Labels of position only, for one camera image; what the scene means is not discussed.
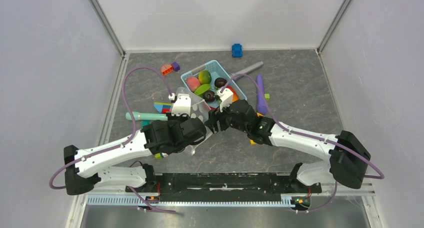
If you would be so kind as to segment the clear polka dot zip bag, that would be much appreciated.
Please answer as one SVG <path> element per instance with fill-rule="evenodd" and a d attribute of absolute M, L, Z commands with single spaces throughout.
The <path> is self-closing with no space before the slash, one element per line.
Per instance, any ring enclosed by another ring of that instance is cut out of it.
<path fill-rule="evenodd" d="M 190 116 L 187 115 L 181 115 L 181 116 L 172 116 L 171 118 L 176 118 L 179 120 L 183 120 L 183 118 L 198 118 L 203 123 L 205 123 L 208 120 L 208 112 L 211 110 L 211 108 L 207 105 L 206 101 L 193 93 L 189 88 L 187 87 L 178 87 L 176 90 L 176 95 L 179 93 L 189 94 L 191 97 L 191 114 Z"/>

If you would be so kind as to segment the orange red toy fruit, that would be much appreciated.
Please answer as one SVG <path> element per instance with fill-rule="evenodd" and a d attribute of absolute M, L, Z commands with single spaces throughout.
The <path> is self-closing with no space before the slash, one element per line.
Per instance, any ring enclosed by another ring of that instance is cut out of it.
<path fill-rule="evenodd" d="M 232 102 L 233 103 L 240 99 L 239 96 L 238 96 L 238 94 L 237 94 L 237 92 L 235 91 L 235 89 L 233 87 L 227 86 L 227 88 L 230 89 L 232 91 L 232 93 L 233 93 L 233 97 L 232 97 Z"/>

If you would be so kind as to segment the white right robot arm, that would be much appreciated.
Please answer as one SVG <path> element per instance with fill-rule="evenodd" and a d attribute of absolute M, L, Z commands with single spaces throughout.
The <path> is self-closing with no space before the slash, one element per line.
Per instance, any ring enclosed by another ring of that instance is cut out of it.
<path fill-rule="evenodd" d="M 205 124 L 213 133 L 233 128 L 244 132 L 257 144 L 291 148 L 319 158 L 319 162 L 301 163 L 293 168 L 288 183 L 295 192 L 316 183 L 335 181 L 359 189 L 371 159 L 370 153 L 351 132 L 322 134 L 289 127 L 258 115 L 245 100 L 238 100 L 223 110 L 210 111 Z"/>

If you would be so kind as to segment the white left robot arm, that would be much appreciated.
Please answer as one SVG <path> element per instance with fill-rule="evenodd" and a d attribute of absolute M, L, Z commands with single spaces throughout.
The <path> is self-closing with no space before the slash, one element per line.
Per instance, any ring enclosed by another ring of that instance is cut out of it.
<path fill-rule="evenodd" d="M 148 165 L 122 168 L 118 164 L 151 155 L 170 155 L 202 143 L 207 128 L 198 118 L 155 120 L 134 135 L 89 149 L 69 145 L 63 149 L 64 179 L 68 195 L 80 195 L 102 186 L 132 186 L 152 191 L 157 178 Z"/>

